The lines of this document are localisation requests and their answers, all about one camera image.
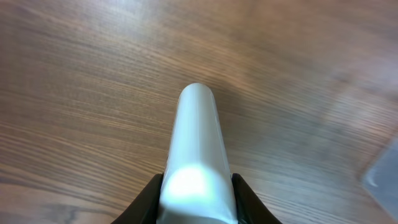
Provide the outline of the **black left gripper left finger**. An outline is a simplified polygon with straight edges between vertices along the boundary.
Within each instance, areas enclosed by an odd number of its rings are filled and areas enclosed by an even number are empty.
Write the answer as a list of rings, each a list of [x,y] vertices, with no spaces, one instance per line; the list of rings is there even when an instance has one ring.
[[[111,224],[156,224],[163,174],[156,174]]]

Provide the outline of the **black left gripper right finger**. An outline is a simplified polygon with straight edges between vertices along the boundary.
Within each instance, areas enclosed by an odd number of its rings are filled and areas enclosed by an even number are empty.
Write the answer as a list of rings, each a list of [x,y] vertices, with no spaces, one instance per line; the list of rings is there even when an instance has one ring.
[[[240,174],[234,173],[231,180],[239,224],[282,224]]]

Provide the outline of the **white spray bottle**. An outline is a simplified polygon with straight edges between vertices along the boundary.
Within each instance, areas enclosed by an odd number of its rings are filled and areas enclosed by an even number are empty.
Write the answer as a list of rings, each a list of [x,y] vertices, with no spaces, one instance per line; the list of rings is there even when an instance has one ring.
[[[157,223],[237,221],[215,99],[206,85],[192,83],[178,99]]]

